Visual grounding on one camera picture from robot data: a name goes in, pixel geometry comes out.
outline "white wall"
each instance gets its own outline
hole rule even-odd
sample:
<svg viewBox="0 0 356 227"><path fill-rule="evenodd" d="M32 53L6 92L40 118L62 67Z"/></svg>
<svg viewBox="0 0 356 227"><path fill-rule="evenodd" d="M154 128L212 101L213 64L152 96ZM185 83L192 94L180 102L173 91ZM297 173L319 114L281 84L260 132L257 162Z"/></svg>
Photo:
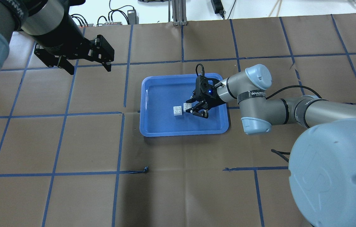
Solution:
<svg viewBox="0 0 356 227"><path fill-rule="evenodd" d="M224 10L228 14L234 0L222 0ZM267 17L275 5L276 0L237 0L231 19ZM141 3L137 0L112 0L112 9L133 5L139 15L139 23L163 23L168 21L168 2ZM188 20L221 20L220 15L213 13L210 0L186 0ZM108 0L87 0L81 6L73 6L70 14L82 14L88 23L97 23L99 16L106 17L109 12ZM283 0L279 16L323 15L356 13L356 5L353 0ZM114 13L114 21L124 22L119 13Z"/></svg>

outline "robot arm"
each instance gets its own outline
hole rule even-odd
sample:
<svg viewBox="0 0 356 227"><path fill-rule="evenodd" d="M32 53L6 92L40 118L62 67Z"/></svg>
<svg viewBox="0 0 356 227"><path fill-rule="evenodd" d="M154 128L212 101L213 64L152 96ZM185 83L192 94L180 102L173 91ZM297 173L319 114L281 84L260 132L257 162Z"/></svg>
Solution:
<svg viewBox="0 0 356 227"><path fill-rule="evenodd" d="M272 125L299 123L310 128L339 119L356 118L356 105L329 102L316 96L267 100L265 90L271 85L270 72L261 64L222 81L205 77L202 69L192 99L187 101L198 103L186 112L208 118L207 111L211 108L236 100L240 105L244 132L248 135L270 132Z"/></svg>
<svg viewBox="0 0 356 227"><path fill-rule="evenodd" d="M71 75L73 59L101 63L110 72L114 49L102 35L86 39L68 15L70 6L85 0L0 0L0 69L8 57L12 32L20 29L38 43L35 55L48 67Z"/></svg>
<svg viewBox="0 0 356 227"><path fill-rule="evenodd" d="M212 84L207 81L202 70L188 100L201 105L187 112L207 118L205 113L213 106L236 99L246 134L263 134L272 125L291 123L308 128L290 153L294 201L313 226L356 227L356 105L314 96L267 100L265 90L272 79L263 65Z"/></svg>

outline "black cable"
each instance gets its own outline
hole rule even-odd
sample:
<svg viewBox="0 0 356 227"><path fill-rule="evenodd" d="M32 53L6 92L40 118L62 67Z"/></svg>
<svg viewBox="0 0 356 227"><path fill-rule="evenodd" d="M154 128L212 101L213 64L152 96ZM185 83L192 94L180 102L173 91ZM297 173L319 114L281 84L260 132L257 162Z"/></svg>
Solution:
<svg viewBox="0 0 356 227"><path fill-rule="evenodd" d="M279 156L280 156L281 158L283 158L285 161L289 162L289 159L286 158L286 157L282 154L282 152L276 151L276 150L274 150L274 149L272 149L272 150L270 150L270 151L272 151L273 153L279 155Z"/></svg>
<svg viewBox="0 0 356 227"><path fill-rule="evenodd" d="M78 20L78 23L80 24L80 27L83 27L83 25L81 24L81 18L79 18L79 17L71 17L71 18L75 18L75 19L77 19Z"/></svg>
<svg viewBox="0 0 356 227"><path fill-rule="evenodd" d="M126 19L126 21L128 22L128 24L130 24L130 23L129 23L130 21L128 21L129 19L128 19L126 13L123 12L122 10L111 10L111 11L108 13L108 19L109 19L109 14L110 14L110 20L113 20L112 15L113 15L114 12L120 12L120 13L122 14L122 16Z"/></svg>
<svg viewBox="0 0 356 227"><path fill-rule="evenodd" d="M82 17L82 18L84 19L85 24L86 24L87 27L88 27L88 22L87 22L87 20L85 19L85 17L83 17L83 15L78 14L78 13L75 13L75 14L72 14L71 16L75 16L75 15Z"/></svg>
<svg viewBox="0 0 356 227"><path fill-rule="evenodd" d="M126 19L127 24L130 24L129 18L127 17L127 15L126 15L125 12L123 12L123 11L121 11L121 10L113 10L113 11L110 11L110 12L112 12L112 13L110 14L110 20L111 20L111 21L113 21L113 13L114 13L114 12L120 12L120 13L123 15L123 17Z"/></svg>
<svg viewBox="0 0 356 227"><path fill-rule="evenodd" d="M237 0L234 0L234 4L233 4L232 7L231 7L231 11L230 11L230 14L229 14L228 17L227 17L227 20L230 19L231 12L232 12L232 10L234 9L234 6L235 6L235 3L236 3L236 2L237 2Z"/></svg>
<svg viewBox="0 0 356 227"><path fill-rule="evenodd" d="M292 85L292 86L287 86L287 87L284 87L280 90L278 90L277 92L273 93L273 95L267 97L266 99L270 99L271 97L279 94L280 92L286 90L286 89L291 89L291 88L303 88L303 89L307 89L309 90L310 92L314 93L314 95L318 96L318 98L322 99L322 97L316 92L314 91L313 89L309 88L309 87L306 87L306 86L302 86L302 85Z"/></svg>
<svg viewBox="0 0 356 227"><path fill-rule="evenodd" d="M220 14L220 16L222 17L223 20L225 19L225 13L226 13L225 10L220 10L219 11L219 14Z"/></svg>
<svg viewBox="0 0 356 227"><path fill-rule="evenodd" d="M203 66L202 64L200 64L200 63L196 65L196 69L195 69L196 75L199 76L199 73L198 73L198 66L201 66L201 67L202 67L202 76L204 76L204 66Z"/></svg>
<svg viewBox="0 0 356 227"><path fill-rule="evenodd" d="M111 1L111 0L109 0L109 9L110 9L110 10L118 10L118 9L121 9L121 8L123 8L123 7L126 7L126 6L130 6L130 7L132 7L132 8L134 9L134 6L131 6L131 5L126 5L126 6L122 6L122 7L120 7L120 8L117 8L117 9L112 9L112 8L110 7L110 1Z"/></svg>
<svg viewBox="0 0 356 227"><path fill-rule="evenodd" d="M101 19L102 17L106 20L106 23L108 23L108 20L106 19L106 17L100 16L100 17L98 18L98 20L97 20L97 26L100 25L100 19Z"/></svg>

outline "white lego brick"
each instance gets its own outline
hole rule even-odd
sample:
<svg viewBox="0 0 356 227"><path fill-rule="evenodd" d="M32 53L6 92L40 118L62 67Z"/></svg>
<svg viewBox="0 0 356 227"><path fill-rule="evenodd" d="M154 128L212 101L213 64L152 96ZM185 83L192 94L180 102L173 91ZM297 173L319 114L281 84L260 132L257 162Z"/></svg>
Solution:
<svg viewBox="0 0 356 227"><path fill-rule="evenodd" d="M174 116L182 115L182 106L174 106Z"/></svg>
<svg viewBox="0 0 356 227"><path fill-rule="evenodd" d="M184 112L190 108L192 108L192 103L184 103Z"/></svg>

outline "blue tray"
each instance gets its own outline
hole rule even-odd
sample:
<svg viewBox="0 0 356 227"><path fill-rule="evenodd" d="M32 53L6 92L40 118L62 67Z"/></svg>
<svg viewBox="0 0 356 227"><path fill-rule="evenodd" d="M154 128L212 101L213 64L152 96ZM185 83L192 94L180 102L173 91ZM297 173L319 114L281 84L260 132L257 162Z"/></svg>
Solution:
<svg viewBox="0 0 356 227"><path fill-rule="evenodd" d="M222 80L222 77L216 73L207 73L206 76ZM174 116L173 107L183 106L183 103L190 99L195 89L195 82L196 74L150 76L144 79L140 106L142 135L163 137L226 132L228 129L227 105L212 108L207 119L191 113Z"/></svg>

